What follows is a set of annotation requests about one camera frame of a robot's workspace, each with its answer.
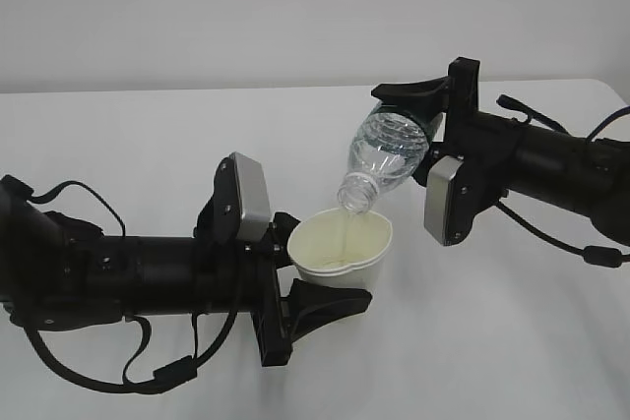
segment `clear plastic bottle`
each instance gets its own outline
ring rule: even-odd
[[[441,116],[427,124],[425,132],[397,113],[369,115],[350,145],[347,174],[337,194],[340,205],[350,213],[365,213],[379,195],[403,183],[424,158],[440,121]]]

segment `table surface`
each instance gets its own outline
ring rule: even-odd
[[[0,95],[0,163],[37,192],[73,178],[93,185],[130,234],[187,236],[234,150],[263,163],[272,208],[305,218],[335,205],[347,146],[374,104],[369,87]],[[483,110],[509,93],[586,135],[624,105],[598,81],[484,83]],[[607,134],[627,138],[630,124]],[[442,248],[422,227],[424,190],[410,180],[376,209],[394,242],[366,314],[299,340],[289,365],[261,368],[247,315],[199,378],[160,396],[80,390],[40,363],[21,330],[0,321],[3,418],[103,419],[627,419],[628,269],[589,267],[498,210],[463,244]],[[578,245],[605,242],[584,218],[522,196],[508,202]],[[54,207],[117,232],[81,190]],[[287,290],[294,268],[280,271]],[[201,324],[204,346],[222,315]],[[156,317],[132,368],[189,354],[187,317]],[[70,367],[118,382],[135,324],[45,336]]]

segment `water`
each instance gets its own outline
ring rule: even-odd
[[[351,213],[347,210],[342,210],[343,218],[340,222],[340,250],[333,257],[325,257],[322,261],[317,265],[317,268],[322,270],[331,270],[335,268],[342,268],[343,266],[349,265],[351,263],[357,263],[364,259],[364,256],[348,250],[347,242],[348,235],[350,231],[355,228],[362,219],[362,215]]]

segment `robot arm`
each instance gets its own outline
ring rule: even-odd
[[[93,193],[121,224],[122,235],[58,212],[41,213],[65,187]],[[272,221],[261,165],[239,153],[225,158],[215,191],[199,214],[192,238],[126,235],[104,200],[82,183],[61,184],[44,196],[11,176],[0,181],[0,302],[22,327],[35,352],[67,381],[108,393],[155,394],[194,379],[225,341],[238,312],[251,314],[263,366],[285,365],[292,344],[317,328],[364,312],[362,289],[338,289],[296,279],[286,297],[277,271],[290,265],[286,242],[298,220],[277,213]],[[132,383],[127,368],[149,342],[146,315],[227,312],[222,330],[204,353],[195,353]],[[86,378],[63,366],[48,350],[41,330],[75,330],[113,324],[123,317],[140,324],[141,346],[123,371],[123,383]]]
[[[372,95],[393,111],[430,122],[444,113],[444,140],[435,142],[413,178],[426,187],[424,226],[442,245],[464,241],[474,218],[498,206],[536,236],[587,263],[619,267],[629,261],[619,250],[578,249],[526,223],[500,202],[509,190],[581,214],[606,237],[630,246],[630,143],[594,138],[625,108],[586,138],[506,95],[503,108],[527,116],[520,122],[478,109],[479,62],[455,60],[446,78],[410,85],[381,85]],[[548,129],[534,126],[533,120]]]

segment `paper cup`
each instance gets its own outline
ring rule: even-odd
[[[349,224],[347,219],[345,210],[324,210],[295,227],[287,250],[302,279],[329,287],[374,287],[392,243],[392,222],[375,211]]]

